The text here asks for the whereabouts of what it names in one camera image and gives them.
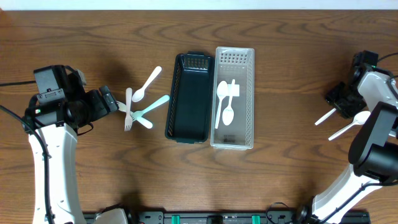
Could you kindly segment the white spoon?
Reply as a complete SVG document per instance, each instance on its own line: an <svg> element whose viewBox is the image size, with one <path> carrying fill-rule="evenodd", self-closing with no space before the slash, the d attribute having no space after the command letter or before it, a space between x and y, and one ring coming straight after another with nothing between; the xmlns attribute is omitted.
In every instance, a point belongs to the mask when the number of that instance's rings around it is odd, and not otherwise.
<svg viewBox="0 0 398 224"><path fill-rule="evenodd" d="M349 128L351 128L352 126L363 125L370 117L370 115L371 115L370 111L361 111L360 113L354 116L353 121L349 125L345 126L344 128L334 133L332 136L328 138L328 140L329 141L334 140L335 138L343 134L345 131L349 130Z"/></svg>
<svg viewBox="0 0 398 224"><path fill-rule="evenodd" d="M154 81L154 79L160 74L161 71L162 71L162 67L161 66L156 66L155 67L153 72L150 74L150 76L146 80L145 84L140 89L135 91L134 94L132 95L132 101L133 102L136 103L136 102L141 101L143 99L143 97L145 95L146 88Z"/></svg>
<svg viewBox="0 0 398 224"><path fill-rule="evenodd" d="M335 108L331 109L329 112L324 114L320 119L315 122L315 126L318 126L320 123L324 122L329 116L331 116L336 111Z"/></svg>

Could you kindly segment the white plastic fork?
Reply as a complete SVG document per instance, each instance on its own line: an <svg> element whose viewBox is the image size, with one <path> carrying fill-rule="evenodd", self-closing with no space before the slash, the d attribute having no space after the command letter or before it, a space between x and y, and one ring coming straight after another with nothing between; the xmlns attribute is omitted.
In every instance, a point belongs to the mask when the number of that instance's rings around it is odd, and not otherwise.
<svg viewBox="0 0 398 224"><path fill-rule="evenodd" d="M132 88L126 89L126 117L124 121L124 130L130 131L132 127L132 117L130 115L131 112L131 101L132 99Z"/></svg>

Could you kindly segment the mint green plastic fork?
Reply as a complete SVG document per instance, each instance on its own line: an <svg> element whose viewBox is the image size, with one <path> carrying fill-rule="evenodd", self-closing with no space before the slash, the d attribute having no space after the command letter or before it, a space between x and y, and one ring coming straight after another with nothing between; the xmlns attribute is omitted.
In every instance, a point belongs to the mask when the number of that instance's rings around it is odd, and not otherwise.
<svg viewBox="0 0 398 224"><path fill-rule="evenodd" d="M135 121L138 118L143 117L143 115L146 114L147 112L157 108L158 106L168 102L169 100L170 100L169 95L164 95L164 96L160 97L158 100L156 100L155 102L153 102L151 105L146 107L145 109L139 110L139 111L135 111L135 112L131 113L131 117Z"/></svg>

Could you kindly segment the white plastic fork underneath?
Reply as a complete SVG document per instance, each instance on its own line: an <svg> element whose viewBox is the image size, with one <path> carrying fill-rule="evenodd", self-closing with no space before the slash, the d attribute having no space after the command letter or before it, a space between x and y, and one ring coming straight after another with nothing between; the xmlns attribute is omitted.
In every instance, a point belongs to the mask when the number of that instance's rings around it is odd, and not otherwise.
<svg viewBox="0 0 398 224"><path fill-rule="evenodd" d="M116 103L119 106L119 111L126 112L126 105L124 103L122 103L120 101L117 101ZM141 125L143 125L144 127L146 127L147 129L152 129L152 127L153 127L152 122L150 122L149 120L147 120L143 117L138 118L137 122L140 123Z"/></svg>

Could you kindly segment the white spoon bowl down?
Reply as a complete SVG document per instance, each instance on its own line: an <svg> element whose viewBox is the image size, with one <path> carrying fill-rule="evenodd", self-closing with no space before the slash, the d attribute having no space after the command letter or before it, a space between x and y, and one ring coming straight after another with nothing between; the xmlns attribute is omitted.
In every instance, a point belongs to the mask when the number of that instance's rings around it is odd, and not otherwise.
<svg viewBox="0 0 398 224"><path fill-rule="evenodd" d="M223 116L222 116L223 123L224 123L225 126L230 125L232 123L233 118L234 118L234 111L233 111L232 106L231 106L232 100L233 100L233 91L231 90L230 94L229 94L228 105L224 109Z"/></svg>

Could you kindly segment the white spoon bowl up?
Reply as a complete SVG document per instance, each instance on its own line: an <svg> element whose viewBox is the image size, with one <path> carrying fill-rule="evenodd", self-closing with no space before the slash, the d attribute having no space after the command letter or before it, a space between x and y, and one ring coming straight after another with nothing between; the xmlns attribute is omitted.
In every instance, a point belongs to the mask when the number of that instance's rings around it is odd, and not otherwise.
<svg viewBox="0 0 398 224"><path fill-rule="evenodd" d="M218 129L220 123L222 101L227 94L228 94L228 84L226 81L221 81L217 87L217 97L219 99L219 103L215 119L215 129Z"/></svg>

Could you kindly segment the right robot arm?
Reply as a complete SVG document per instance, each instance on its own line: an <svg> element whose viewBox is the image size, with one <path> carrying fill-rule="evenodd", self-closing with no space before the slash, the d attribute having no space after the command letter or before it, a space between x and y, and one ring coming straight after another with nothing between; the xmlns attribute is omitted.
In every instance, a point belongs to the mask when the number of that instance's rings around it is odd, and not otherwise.
<svg viewBox="0 0 398 224"><path fill-rule="evenodd" d="M349 165L322 193L297 212L298 223L339 223L361 199L382 187L397 185L397 88L395 76L374 65L362 65L356 90L370 116L351 143Z"/></svg>

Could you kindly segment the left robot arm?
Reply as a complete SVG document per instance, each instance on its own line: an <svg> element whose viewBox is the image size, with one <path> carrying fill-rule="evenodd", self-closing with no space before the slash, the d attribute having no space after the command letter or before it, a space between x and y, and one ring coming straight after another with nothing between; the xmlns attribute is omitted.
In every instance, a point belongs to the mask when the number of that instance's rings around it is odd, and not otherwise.
<svg viewBox="0 0 398 224"><path fill-rule="evenodd" d="M34 223L86 223L75 169L78 129L116 110L107 86L51 86L32 97L24 120L34 156Z"/></svg>

